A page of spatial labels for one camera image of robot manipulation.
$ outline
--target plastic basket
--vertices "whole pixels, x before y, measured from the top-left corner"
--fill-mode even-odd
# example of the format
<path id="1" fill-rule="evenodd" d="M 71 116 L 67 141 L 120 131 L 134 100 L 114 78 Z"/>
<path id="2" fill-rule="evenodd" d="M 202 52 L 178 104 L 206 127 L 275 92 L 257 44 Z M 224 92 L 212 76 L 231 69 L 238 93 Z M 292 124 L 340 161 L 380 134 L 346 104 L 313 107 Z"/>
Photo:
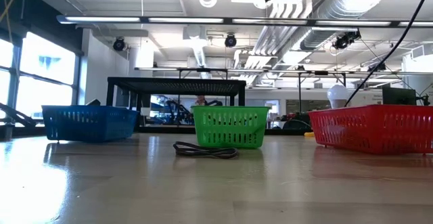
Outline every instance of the plastic basket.
<path id="1" fill-rule="evenodd" d="M 372 105 L 309 115 L 322 145 L 372 154 L 433 153 L 433 107 Z"/>
<path id="2" fill-rule="evenodd" d="M 263 144 L 267 107 L 194 106 L 193 111 L 201 146 L 259 148 Z"/>
<path id="3" fill-rule="evenodd" d="M 42 106 L 50 140 L 102 142 L 133 134 L 138 112 L 111 106 Z"/>

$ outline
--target security camera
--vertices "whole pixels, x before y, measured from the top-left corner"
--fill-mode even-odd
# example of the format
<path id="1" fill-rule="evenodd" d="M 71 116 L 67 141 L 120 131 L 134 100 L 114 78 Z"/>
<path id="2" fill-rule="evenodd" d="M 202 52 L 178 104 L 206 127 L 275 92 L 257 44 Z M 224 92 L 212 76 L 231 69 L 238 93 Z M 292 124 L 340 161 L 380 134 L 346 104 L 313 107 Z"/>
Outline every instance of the security camera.
<path id="1" fill-rule="evenodd" d="M 127 44 L 124 42 L 124 37 L 117 37 L 113 44 L 113 49 L 115 51 L 124 51 L 127 49 Z"/>
<path id="2" fill-rule="evenodd" d="M 227 38 L 225 39 L 225 42 L 224 42 L 225 46 L 228 48 L 232 48 L 232 47 L 236 46 L 236 43 L 237 43 L 237 41 L 236 41 L 235 35 L 234 34 L 228 34 Z"/>

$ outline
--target blue basket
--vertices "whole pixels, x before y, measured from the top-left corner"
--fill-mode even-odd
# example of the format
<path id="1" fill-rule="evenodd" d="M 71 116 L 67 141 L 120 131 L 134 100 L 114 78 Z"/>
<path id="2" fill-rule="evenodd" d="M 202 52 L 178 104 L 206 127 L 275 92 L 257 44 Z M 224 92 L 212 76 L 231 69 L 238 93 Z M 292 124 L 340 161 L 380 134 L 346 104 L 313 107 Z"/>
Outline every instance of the blue basket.
<path id="1" fill-rule="evenodd" d="M 138 112 L 111 106 L 42 106 L 50 140 L 103 142 L 133 134 Z"/>

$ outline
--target ceiling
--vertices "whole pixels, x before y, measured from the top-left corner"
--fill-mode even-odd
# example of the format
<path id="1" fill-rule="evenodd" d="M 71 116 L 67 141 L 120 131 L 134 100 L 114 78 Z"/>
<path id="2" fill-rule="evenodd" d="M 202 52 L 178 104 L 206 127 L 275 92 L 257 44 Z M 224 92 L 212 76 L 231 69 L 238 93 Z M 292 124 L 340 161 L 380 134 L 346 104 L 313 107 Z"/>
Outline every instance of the ceiling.
<path id="1" fill-rule="evenodd" d="M 231 0 L 218 0 L 212 8 L 203 7 L 198 0 L 44 0 L 63 14 L 92 15 L 92 16 L 200 16 L 200 17 L 267 17 L 269 9 L 259 9 L 252 3 L 233 3 Z M 381 0 L 373 9 L 369 10 L 365 19 L 405 19 L 408 20 L 416 8 L 419 0 Z M 433 0 L 426 0 L 421 9 L 418 20 L 433 18 Z M 182 40 L 185 25 L 140 25 L 117 24 L 101 25 L 100 28 L 110 30 L 146 29 L 153 36 L 161 51 L 166 56 L 160 58 L 159 66 L 164 66 L 164 60 L 185 60 L 193 56 L 191 48 L 179 45 Z M 260 36 L 262 26 L 216 26 L 206 27 L 209 46 L 204 48 L 206 56 L 233 58 L 235 49 L 225 48 L 224 40 L 228 32 L 236 35 L 239 47 L 253 47 Z M 362 28 L 362 39 L 375 53 L 360 41 L 352 44 L 349 49 L 338 55 L 330 51 L 330 43 L 323 46 L 325 52 L 315 52 L 309 56 L 310 62 L 306 69 L 343 69 L 359 67 L 359 64 L 369 61 L 375 55 L 382 55 L 390 51 L 391 43 L 395 43 L 401 36 L 403 29 Z M 422 42 L 433 42 L 433 29 L 411 29 L 402 47 L 417 47 Z M 408 49 L 398 49 L 387 65 L 392 70 L 401 67 L 401 54 Z"/>

